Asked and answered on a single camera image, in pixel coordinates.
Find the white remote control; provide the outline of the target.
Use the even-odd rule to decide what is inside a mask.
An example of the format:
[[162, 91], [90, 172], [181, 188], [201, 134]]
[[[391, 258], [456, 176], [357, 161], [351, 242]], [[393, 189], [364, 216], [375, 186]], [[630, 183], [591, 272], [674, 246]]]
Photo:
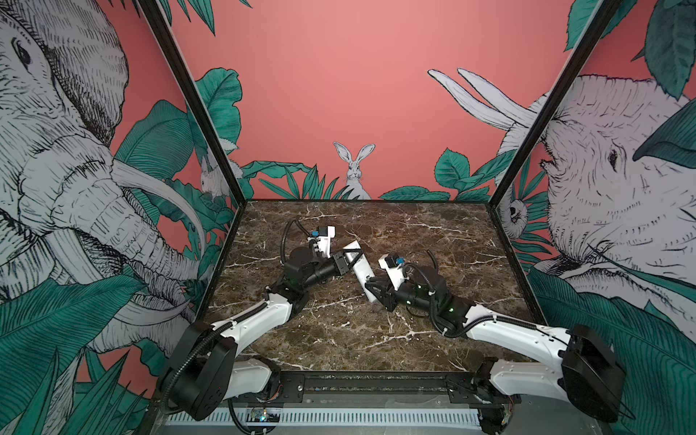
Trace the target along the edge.
[[372, 295], [366, 288], [365, 283], [370, 277], [374, 277], [373, 269], [371, 268], [366, 256], [364, 255], [364, 250], [360, 246], [357, 240], [354, 240], [350, 244], [346, 245], [344, 248], [360, 248], [362, 250], [362, 255], [359, 258], [353, 259], [352, 271], [355, 273], [358, 282], [367, 297], [368, 301], [373, 304], [377, 301], [377, 298]]

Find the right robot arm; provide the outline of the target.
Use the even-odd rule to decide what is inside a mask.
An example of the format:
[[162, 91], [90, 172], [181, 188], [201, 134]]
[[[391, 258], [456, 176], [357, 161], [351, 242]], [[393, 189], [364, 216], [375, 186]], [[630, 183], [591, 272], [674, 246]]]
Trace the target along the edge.
[[418, 308], [445, 338], [495, 344], [527, 357], [527, 362], [484, 362], [471, 380], [473, 390], [557, 399], [601, 422], [629, 414], [622, 408], [625, 366], [589, 326], [565, 329], [502, 315], [454, 295], [436, 266], [418, 266], [396, 254], [382, 256], [379, 266], [382, 272], [375, 274], [360, 258], [353, 269], [370, 301], [389, 312]]

